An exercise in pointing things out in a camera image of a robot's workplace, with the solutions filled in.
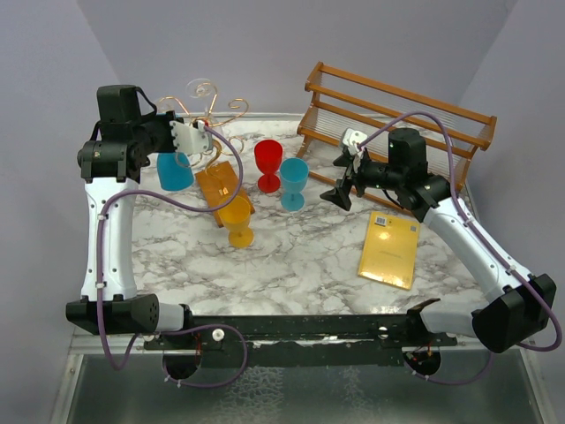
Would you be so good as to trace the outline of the blue plastic goblet front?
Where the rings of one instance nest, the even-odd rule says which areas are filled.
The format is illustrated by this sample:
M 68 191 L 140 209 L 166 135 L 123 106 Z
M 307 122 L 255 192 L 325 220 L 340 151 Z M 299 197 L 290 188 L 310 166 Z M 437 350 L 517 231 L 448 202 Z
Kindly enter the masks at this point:
M 184 153 L 159 153 L 156 168 L 162 190 L 178 192 L 194 183 L 192 167 Z

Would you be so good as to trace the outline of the blue plastic goblet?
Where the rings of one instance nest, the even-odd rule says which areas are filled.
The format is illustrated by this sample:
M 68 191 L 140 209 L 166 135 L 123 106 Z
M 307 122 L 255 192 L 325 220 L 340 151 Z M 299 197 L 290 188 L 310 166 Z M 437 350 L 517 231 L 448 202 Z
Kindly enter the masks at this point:
M 156 168 L 162 190 L 178 192 L 194 183 L 192 167 L 184 153 L 159 153 Z
M 302 191 L 309 176 L 307 163 L 300 158 L 291 157 L 282 162 L 279 171 L 283 189 L 282 207 L 288 211 L 300 210 L 305 205 Z

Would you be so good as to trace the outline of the ribbed clear wine glass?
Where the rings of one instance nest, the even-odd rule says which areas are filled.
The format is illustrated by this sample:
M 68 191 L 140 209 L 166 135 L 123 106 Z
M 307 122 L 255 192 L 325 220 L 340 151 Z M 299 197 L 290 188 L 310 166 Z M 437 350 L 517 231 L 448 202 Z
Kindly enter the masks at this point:
M 193 79 L 185 86 L 185 91 L 191 98 L 195 99 L 208 99 L 208 105 L 204 109 L 205 114 L 209 117 L 215 108 L 218 97 L 218 88 L 210 80 L 205 78 Z

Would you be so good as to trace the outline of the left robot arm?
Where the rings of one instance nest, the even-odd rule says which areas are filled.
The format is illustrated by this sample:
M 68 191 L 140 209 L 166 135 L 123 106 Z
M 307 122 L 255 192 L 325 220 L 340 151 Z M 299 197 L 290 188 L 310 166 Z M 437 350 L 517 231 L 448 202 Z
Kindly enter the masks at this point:
M 80 176 L 88 203 L 87 271 L 78 300 L 65 308 L 69 322 L 92 334 L 164 331 L 182 349 L 194 340 L 195 328 L 181 305 L 140 295 L 132 266 L 132 219 L 140 173 L 153 153 L 170 153 L 171 112 L 144 114 L 141 88 L 99 87 L 99 120 L 78 152 Z

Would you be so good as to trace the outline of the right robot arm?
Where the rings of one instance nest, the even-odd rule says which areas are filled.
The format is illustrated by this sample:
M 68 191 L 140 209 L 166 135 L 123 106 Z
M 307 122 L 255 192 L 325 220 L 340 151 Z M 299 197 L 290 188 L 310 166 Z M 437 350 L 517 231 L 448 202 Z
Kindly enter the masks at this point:
M 495 353 L 505 352 L 545 329 L 556 284 L 546 274 L 535 276 L 484 232 L 465 203 L 441 175 L 428 170 L 427 147 L 411 128 L 388 134 L 388 159 L 374 161 L 362 144 L 367 135 L 348 128 L 339 142 L 336 167 L 345 172 L 335 187 L 321 195 L 345 210 L 350 191 L 362 195 L 366 188 L 392 191 L 398 204 L 435 232 L 469 270 L 486 303 L 474 306 L 432 300 L 405 324 L 405 334 L 415 345 L 426 345 L 437 333 L 477 338 Z

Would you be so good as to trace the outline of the blue plastic goblet near rack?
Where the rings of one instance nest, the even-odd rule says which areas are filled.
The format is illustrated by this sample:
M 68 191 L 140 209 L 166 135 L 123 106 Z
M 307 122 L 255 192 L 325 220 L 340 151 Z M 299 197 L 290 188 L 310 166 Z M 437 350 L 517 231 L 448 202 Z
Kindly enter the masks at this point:
M 282 162 L 279 171 L 283 189 L 282 207 L 288 211 L 300 210 L 305 205 L 302 191 L 309 176 L 307 163 L 300 158 L 291 157 Z

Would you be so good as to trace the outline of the wooden shelf rack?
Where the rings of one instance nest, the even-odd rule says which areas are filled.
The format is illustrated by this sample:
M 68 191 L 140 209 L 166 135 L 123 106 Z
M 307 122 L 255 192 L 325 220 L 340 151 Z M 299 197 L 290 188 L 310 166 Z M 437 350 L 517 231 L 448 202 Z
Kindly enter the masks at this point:
M 488 116 L 453 104 L 420 95 L 346 72 L 318 62 L 305 82 L 305 91 L 312 98 L 298 125 L 303 136 L 298 156 L 304 157 L 313 141 L 336 148 L 346 128 L 368 135 L 362 146 L 378 162 L 388 159 L 388 134 L 399 128 L 417 130 L 426 141 L 429 172 L 443 176 L 457 193 L 465 182 L 473 156 L 487 150 L 497 125 L 495 116 Z M 314 179 L 329 184 L 330 190 L 345 172 L 331 178 L 312 172 Z M 362 197 L 371 197 L 375 188 L 367 188 Z M 382 191 L 384 203 L 402 208 L 396 194 Z

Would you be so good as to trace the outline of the yellow book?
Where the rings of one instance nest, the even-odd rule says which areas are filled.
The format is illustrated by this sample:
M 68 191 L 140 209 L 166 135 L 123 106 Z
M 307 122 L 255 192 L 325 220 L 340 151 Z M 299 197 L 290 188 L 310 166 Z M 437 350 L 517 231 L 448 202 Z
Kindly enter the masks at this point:
M 410 290 L 414 279 L 420 224 L 373 211 L 358 266 L 366 279 Z

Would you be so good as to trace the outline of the red plastic goblet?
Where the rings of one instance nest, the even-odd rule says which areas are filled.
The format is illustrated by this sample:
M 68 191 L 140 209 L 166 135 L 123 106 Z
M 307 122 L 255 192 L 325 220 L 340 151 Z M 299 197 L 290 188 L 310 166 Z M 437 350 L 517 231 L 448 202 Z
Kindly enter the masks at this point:
M 262 173 L 258 180 L 258 188 L 263 193 L 273 193 L 280 187 L 280 179 L 276 175 L 283 158 L 283 147 L 276 140 L 262 140 L 254 148 L 255 163 Z

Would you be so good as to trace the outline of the yellow plastic goblet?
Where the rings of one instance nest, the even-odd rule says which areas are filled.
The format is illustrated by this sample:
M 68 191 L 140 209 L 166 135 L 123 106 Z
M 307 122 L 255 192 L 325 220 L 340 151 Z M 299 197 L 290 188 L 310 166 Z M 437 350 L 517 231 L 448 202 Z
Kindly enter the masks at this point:
M 218 211 L 223 226 L 229 232 L 229 242 L 237 248 L 246 248 L 254 240 L 250 228 L 251 205 L 241 196 L 236 196 L 229 204 Z

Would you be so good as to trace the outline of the aluminium table frame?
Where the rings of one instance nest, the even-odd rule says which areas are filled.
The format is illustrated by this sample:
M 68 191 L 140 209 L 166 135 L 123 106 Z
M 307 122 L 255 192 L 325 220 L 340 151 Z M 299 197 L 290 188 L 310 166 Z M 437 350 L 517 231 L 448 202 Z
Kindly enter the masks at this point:
M 185 300 L 201 314 L 396 313 L 433 296 L 465 301 L 478 287 L 456 259 L 433 254 L 416 265 L 410 291 L 357 275 L 344 259 L 205 260 L 138 258 L 141 289 Z M 511 350 L 481 380 L 477 342 L 461 338 L 442 351 L 434 383 L 406 367 L 374 364 L 249 367 L 216 390 L 178 388 L 166 380 L 159 352 L 137 344 L 127 367 L 110 369 L 99 342 L 72 340 L 56 398 L 55 423 L 561 423 L 558 391 L 532 352 Z

